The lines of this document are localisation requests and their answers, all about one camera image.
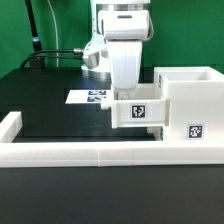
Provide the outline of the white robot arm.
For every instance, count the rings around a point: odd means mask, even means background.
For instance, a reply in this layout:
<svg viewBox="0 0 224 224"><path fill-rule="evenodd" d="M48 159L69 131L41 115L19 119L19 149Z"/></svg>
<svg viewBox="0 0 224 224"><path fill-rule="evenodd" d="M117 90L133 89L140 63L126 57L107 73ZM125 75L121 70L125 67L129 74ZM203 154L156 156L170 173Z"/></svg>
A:
<svg viewBox="0 0 224 224"><path fill-rule="evenodd" d="M90 0L92 38L84 48L85 75L111 79L119 99L139 80L142 45L154 35L151 0Z"/></svg>

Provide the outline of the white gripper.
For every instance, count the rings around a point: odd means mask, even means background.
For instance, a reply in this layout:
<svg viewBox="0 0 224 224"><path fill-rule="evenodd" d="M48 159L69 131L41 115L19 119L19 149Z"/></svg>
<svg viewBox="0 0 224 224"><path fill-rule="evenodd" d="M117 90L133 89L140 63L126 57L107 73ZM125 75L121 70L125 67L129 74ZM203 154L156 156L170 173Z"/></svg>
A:
<svg viewBox="0 0 224 224"><path fill-rule="evenodd" d="M115 99L127 100L129 94L125 91L133 91L138 84L149 12L100 10L98 29L106 41Z"/></svg>

